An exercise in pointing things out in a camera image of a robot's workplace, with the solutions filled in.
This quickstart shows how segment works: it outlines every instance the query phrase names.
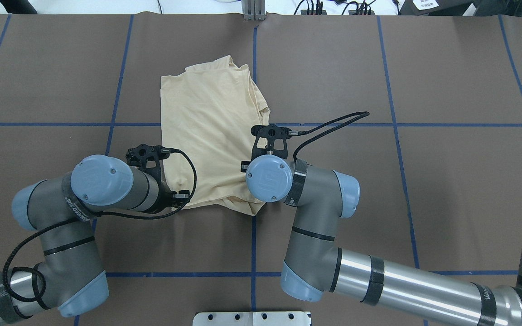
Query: folded fabric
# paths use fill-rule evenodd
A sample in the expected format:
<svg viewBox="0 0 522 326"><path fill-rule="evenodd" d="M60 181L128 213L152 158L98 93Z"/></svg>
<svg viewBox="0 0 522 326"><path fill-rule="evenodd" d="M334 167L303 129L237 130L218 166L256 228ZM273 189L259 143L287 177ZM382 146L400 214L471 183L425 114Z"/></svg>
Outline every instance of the folded fabric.
<svg viewBox="0 0 522 326"><path fill-rule="evenodd" d="M264 202L249 192L240 167L251 159L251 127L268 124L270 110L249 67L236 66L230 56L187 67L161 77L160 97L162 146L183 150L197 169L197 190L185 208L219 204L257 214ZM193 172L180 155L164 161L164 175L172 190L193 187Z"/></svg>

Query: blue joint cap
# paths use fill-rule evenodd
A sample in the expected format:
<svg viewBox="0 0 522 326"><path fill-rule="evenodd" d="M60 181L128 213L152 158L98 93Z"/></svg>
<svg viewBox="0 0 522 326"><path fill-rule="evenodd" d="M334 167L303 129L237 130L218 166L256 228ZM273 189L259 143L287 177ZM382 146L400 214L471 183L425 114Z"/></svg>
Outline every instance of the blue joint cap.
<svg viewBox="0 0 522 326"><path fill-rule="evenodd" d="M281 289L295 299L316 302L321 300L323 291L312 287L304 281L299 275L291 270L289 266L283 262L283 271L281 272Z"/></svg>
<svg viewBox="0 0 522 326"><path fill-rule="evenodd" d="M108 206L122 200L134 183L132 170L123 161L105 155L83 159L72 172L74 194L94 206Z"/></svg>
<svg viewBox="0 0 522 326"><path fill-rule="evenodd" d="M261 155L247 168L245 181L255 198L266 202L281 200L290 192L293 173L282 158L275 155Z"/></svg>
<svg viewBox="0 0 522 326"><path fill-rule="evenodd" d="M58 307L63 317L74 317L101 305L108 298L108 280L104 270L80 291Z"/></svg>
<svg viewBox="0 0 522 326"><path fill-rule="evenodd" d="M13 218L19 226L23 227L28 231L35 231L35 227L31 225L29 222L29 218L27 217L27 206L29 204L29 199L31 198L31 194L34 192L34 189L45 180L41 180L36 184L32 184L29 187L25 187L21 189L11 202L11 212L13 214Z"/></svg>
<svg viewBox="0 0 522 326"><path fill-rule="evenodd" d="M360 201L360 183L350 175L338 171L334 171L334 173L338 177L339 188L342 190L342 215L340 217L352 217Z"/></svg>

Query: beige cloth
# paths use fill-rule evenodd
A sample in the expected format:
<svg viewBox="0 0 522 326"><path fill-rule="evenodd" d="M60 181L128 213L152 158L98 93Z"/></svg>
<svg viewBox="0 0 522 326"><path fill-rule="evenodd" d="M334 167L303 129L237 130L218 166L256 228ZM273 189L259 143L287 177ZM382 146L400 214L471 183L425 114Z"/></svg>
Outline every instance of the beige cloth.
<svg viewBox="0 0 522 326"><path fill-rule="evenodd" d="M249 67L238 67L230 56L185 68L160 83L162 146L184 151L197 169L197 190L185 208L219 204L255 215L257 200L240 172L251 159L254 125L269 123L269 107ZM265 147L265 139L259 141ZM191 190L193 172L173 154L164 161L166 183L172 190Z"/></svg>

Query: white floor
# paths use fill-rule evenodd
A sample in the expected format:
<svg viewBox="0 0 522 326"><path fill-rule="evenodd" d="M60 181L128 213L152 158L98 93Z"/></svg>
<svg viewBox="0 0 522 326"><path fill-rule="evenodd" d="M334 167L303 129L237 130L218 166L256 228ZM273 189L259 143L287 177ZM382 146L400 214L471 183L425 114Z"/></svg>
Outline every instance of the white floor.
<svg viewBox="0 0 522 326"><path fill-rule="evenodd" d="M29 0L41 14L130 14L139 12L159 12L157 0ZM162 13L231 13L242 12L238 0L160 0ZM266 0L267 12L293 14L298 0ZM337 5L331 0L324 2L328 14L341 14L345 5ZM392 0L375 0L372 10L378 15L396 15ZM467 10L465 16L472 16L474 10ZM0 4L0 13L6 13Z"/></svg>

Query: robotic arm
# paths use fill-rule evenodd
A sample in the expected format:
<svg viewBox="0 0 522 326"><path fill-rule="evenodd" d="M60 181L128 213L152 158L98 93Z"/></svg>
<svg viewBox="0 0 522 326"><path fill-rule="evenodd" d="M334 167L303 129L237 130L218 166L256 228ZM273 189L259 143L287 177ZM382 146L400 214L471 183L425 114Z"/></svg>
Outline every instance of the robotic arm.
<svg viewBox="0 0 522 326"><path fill-rule="evenodd" d="M105 211L117 208L157 213L166 207L180 209L186 205L194 188L190 195L188 190L177 193L161 182L159 161L170 153L185 155L179 150L145 144L128 150L128 164L114 157L92 155L71 173L33 184L16 194L13 217L24 229L39 230L28 239L39 235L45 262L35 265L36 272L30 268L9 270L21 245L14 250L4 268L8 274L0 273L0 325L19 322L52 307L58 307L64 317L76 316L107 299L106 272L91 224L80 222L100 215L155 219L176 211L162 216ZM148 168L148 161L156 161L156 166Z"/></svg>
<svg viewBox="0 0 522 326"><path fill-rule="evenodd" d="M522 326L522 258L516 287L489 289L335 246L338 221L354 214L360 184L299 158L286 160L286 146L272 150L274 140L298 133L277 125L253 127L252 134L268 138L269 146L254 148L252 161L241 167L255 198L297 207L281 273L283 291L311 302L325 291L340 293L451 325Z"/></svg>

